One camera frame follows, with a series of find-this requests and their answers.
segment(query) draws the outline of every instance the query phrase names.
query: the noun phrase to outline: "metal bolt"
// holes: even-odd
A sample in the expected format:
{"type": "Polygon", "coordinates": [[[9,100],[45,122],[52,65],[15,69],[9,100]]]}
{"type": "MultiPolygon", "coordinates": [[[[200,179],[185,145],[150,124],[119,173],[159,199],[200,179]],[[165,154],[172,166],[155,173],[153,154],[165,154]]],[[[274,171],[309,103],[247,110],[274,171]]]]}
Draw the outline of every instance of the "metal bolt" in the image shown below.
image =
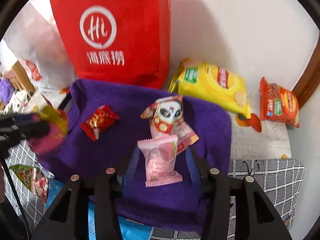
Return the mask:
{"type": "Polygon", "coordinates": [[[106,169],[107,174],[114,174],[115,172],[116,172],[116,170],[114,168],[107,168],[106,169]]]}
{"type": "Polygon", "coordinates": [[[251,176],[246,176],[246,177],[245,177],[245,180],[246,180],[247,182],[250,182],[250,183],[254,182],[254,178],[251,177],[251,176]]]}
{"type": "Polygon", "coordinates": [[[71,176],[72,181],[77,181],[79,179],[79,175],[75,174],[71,176]]]}
{"type": "Polygon", "coordinates": [[[212,169],[210,169],[210,173],[211,174],[214,174],[214,175],[217,175],[217,174],[219,174],[219,170],[218,169],[216,169],[216,168],[212,168],[212,169]]]}

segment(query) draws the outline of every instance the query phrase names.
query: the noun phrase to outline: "blue package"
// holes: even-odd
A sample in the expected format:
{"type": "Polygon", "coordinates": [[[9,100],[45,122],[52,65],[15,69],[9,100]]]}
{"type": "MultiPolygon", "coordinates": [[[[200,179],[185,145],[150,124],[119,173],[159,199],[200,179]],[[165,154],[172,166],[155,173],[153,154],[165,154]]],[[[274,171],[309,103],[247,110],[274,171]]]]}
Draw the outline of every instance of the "blue package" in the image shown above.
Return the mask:
{"type": "MultiPolygon", "coordinates": [[[[47,196],[46,209],[50,206],[54,198],[58,195],[64,184],[56,179],[52,179],[49,183],[49,191],[47,196]]],[[[149,240],[152,234],[153,227],[146,226],[140,223],[126,220],[123,217],[119,218],[120,229],[124,240],[149,240]]],[[[94,228],[94,203],[89,202],[89,240],[96,240],[94,228]]]]}

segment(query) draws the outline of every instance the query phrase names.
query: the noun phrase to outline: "gray checkered cloth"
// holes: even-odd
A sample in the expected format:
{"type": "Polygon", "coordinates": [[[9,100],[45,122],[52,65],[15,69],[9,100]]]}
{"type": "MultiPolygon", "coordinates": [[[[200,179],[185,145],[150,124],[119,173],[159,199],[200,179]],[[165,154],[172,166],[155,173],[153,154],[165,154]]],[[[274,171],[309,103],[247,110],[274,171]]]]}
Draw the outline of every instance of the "gray checkered cloth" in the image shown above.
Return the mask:
{"type": "MultiPolygon", "coordinates": [[[[14,164],[25,164],[39,167],[40,171],[48,178],[53,175],[45,171],[37,162],[35,154],[30,150],[25,141],[9,150],[10,158],[7,160],[8,166],[14,164]]],[[[293,159],[286,160],[246,160],[249,170],[255,170],[254,178],[266,192],[276,210],[281,215],[289,231],[292,228],[292,222],[295,216],[295,208],[298,195],[301,189],[301,183],[304,177],[305,168],[302,164],[293,159]]],[[[243,179],[247,175],[247,165],[242,160],[230,160],[229,176],[243,179]]],[[[28,220],[32,229],[34,229],[42,215],[45,212],[44,203],[32,195],[18,180],[11,171],[15,187],[20,196],[21,203],[25,208],[28,220]]],[[[13,197],[12,190],[6,184],[6,196],[15,208],[17,214],[19,209],[16,200],[13,197]]],[[[230,209],[230,222],[228,240],[234,240],[236,226],[236,205],[235,198],[231,198],[234,205],[230,209]]],[[[183,232],[168,229],[154,228],[151,240],[200,240],[196,232],[183,232]]]]}

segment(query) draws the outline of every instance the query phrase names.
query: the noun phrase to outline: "purple cloth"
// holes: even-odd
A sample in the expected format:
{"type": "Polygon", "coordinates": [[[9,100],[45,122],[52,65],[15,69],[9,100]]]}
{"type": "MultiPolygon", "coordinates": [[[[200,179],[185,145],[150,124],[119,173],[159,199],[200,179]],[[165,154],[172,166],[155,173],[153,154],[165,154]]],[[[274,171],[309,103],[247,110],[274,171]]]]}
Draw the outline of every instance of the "purple cloth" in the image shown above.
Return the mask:
{"type": "MultiPolygon", "coordinates": [[[[171,95],[161,90],[92,80],[77,80],[70,91],[75,102],[68,112],[70,134],[57,153],[38,156],[44,168],[63,182],[73,174],[89,178],[104,172],[127,155],[138,140],[151,138],[149,120],[140,119],[140,114],[156,99],[171,95]],[[80,124],[104,104],[120,120],[92,142],[80,124]]],[[[185,96],[183,104],[185,121],[200,137],[194,144],[197,154],[227,173],[231,144],[228,113],[197,98],[185,96]]],[[[118,214],[151,226],[201,232],[208,202],[199,201],[193,190],[184,152],[177,156],[174,169],[183,176],[182,182],[146,187],[145,159],[140,153],[130,192],[116,199],[118,214]]]]}
{"type": "Polygon", "coordinates": [[[10,81],[6,78],[2,78],[0,81],[0,100],[7,105],[14,92],[14,87],[11,85],[10,81]]]}

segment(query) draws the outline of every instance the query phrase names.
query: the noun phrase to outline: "brown wood trim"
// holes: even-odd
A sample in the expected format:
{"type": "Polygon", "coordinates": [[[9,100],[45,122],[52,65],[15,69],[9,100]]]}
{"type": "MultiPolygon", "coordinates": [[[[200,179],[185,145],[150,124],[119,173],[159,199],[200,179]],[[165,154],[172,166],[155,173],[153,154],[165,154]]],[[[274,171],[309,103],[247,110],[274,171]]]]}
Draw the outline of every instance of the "brown wood trim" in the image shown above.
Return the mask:
{"type": "Polygon", "coordinates": [[[320,38],[318,44],[313,51],[311,59],[303,72],[302,76],[298,80],[297,84],[293,88],[293,93],[296,95],[299,103],[299,108],[302,108],[304,104],[312,96],[320,83],[320,38]]]}

